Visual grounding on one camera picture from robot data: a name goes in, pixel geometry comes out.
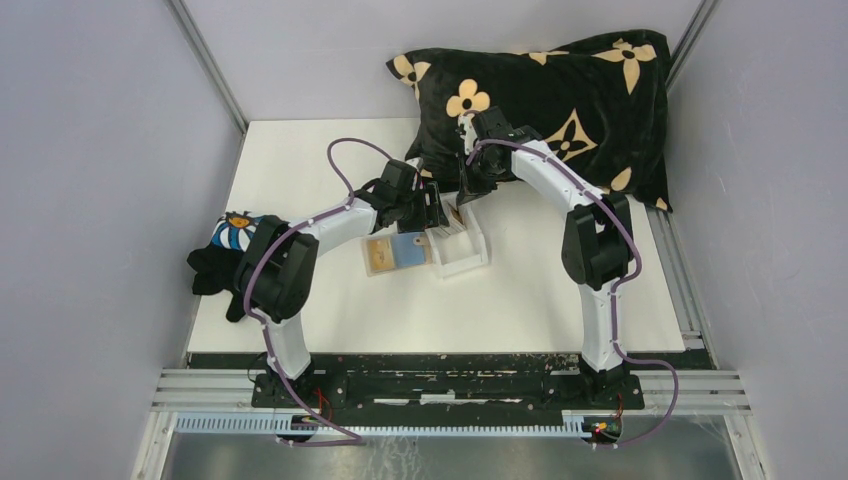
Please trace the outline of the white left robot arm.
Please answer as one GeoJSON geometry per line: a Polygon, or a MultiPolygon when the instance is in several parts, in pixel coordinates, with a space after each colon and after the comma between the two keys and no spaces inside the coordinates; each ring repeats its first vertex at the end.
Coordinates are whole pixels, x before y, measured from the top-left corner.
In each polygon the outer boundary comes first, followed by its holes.
{"type": "Polygon", "coordinates": [[[380,177],[327,209],[294,221],[275,215],[260,221],[236,269],[234,287],[245,314],[260,323],[267,363],[279,376],[280,398],[299,407],[315,391],[314,379],[305,373],[312,359],[301,312],[319,257],[391,226],[406,233],[447,223],[437,182],[399,160],[388,161],[380,177]]]}

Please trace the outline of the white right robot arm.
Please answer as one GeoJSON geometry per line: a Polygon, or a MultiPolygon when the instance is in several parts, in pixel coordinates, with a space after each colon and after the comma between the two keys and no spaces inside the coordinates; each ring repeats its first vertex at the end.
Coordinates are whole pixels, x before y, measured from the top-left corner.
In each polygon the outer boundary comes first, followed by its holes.
{"type": "Polygon", "coordinates": [[[577,392],[591,408],[606,406],[629,374],[618,335],[620,289],[642,270],[627,197],[580,177],[535,129],[512,126],[498,107],[461,114],[458,134],[464,149],[458,204],[482,198],[514,177],[563,217],[561,261],[578,286],[583,321],[577,392]]]}

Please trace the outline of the beige leather card holder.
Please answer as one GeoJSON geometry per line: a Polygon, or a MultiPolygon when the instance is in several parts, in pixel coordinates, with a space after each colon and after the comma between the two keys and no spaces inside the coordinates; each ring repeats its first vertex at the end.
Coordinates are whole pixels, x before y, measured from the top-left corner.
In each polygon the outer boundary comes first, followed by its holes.
{"type": "Polygon", "coordinates": [[[373,235],[361,242],[368,276],[383,275],[433,263],[433,253],[423,232],[373,235]]]}

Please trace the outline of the clear plastic card box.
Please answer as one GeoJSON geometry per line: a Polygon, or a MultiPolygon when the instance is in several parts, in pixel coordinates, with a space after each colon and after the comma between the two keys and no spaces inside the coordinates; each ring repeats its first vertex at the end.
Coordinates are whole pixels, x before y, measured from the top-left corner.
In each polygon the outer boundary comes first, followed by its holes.
{"type": "Polygon", "coordinates": [[[471,204],[458,206],[455,200],[446,200],[443,203],[444,212],[444,206],[447,204],[459,209],[467,230],[456,235],[448,235],[446,227],[426,231],[432,248],[435,272],[440,279],[455,277],[490,264],[487,242],[471,204]]]}

